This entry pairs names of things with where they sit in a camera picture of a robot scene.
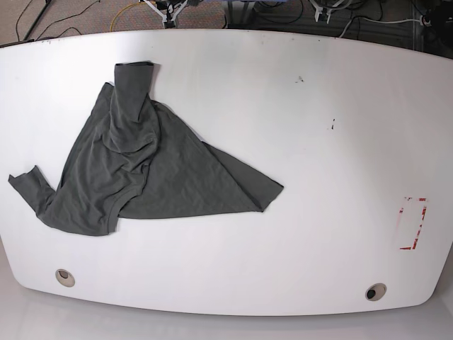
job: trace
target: white tabletop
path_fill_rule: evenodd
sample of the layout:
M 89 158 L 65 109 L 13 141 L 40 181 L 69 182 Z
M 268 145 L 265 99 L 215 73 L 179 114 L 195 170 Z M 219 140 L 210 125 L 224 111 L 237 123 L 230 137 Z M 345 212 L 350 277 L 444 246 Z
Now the white tabletop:
M 159 65 L 153 99 L 285 186 L 263 214 L 120 220 L 85 237 L 42 224 L 8 184 L 38 165 L 56 187 L 114 64 L 141 60 Z M 290 33 L 141 31 L 1 49 L 0 235 L 14 276 L 73 298 L 206 314 L 425 302 L 453 240 L 452 87 L 451 60 Z M 370 302 L 375 283 L 387 292 Z

